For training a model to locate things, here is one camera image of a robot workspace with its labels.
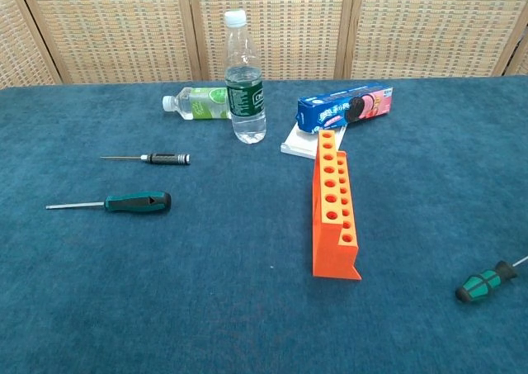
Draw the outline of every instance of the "screwdriver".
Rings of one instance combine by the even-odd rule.
[[[156,165],[190,165],[191,156],[189,154],[143,154],[135,157],[101,157],[103,159],[140,159],[146,163]]]
[[[462,302],[473,302],[482,300],[489,296],[493,289],[501,286],[505,281],[517,277],[515,267],[528,260],[528,256],[511,265],[505,261],[499,261],[494,269],[488,269],[479,275],[468,277],[464,285],[455,291],[456,298]]]
[[[134,211],[145,213],[171,208],[172,198],[168,192],[146,191],[135,194],[109,196],[104,202],[48,205],[46,209],[69,209],[74,207],[104,206],[108,211]]]

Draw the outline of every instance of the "plastic bottle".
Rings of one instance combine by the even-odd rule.
[[[257,143],[266,135],[260,59],[248,33],[246,12],[227,11],[224,20],[228,27],[224,77],[233,130],[242,142]]]
[[[227,119],[227,90],[185,87],[176,96],[163,97],[163,110],[179,112],[184,120]]]

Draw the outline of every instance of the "green bottle label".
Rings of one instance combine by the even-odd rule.
[[[228,117],[225,88],[193,88],[189,93],[192,116],[195,120]]]
[[[262,82],[248,88],[228,87],[229,110],[235,116],[255,116],[262,111]]]

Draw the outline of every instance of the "orange test tube rack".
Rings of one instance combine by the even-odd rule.
[[[335,132],[320,130],[313,170],[313,275],[359,281],[358,252],[347,153]]]

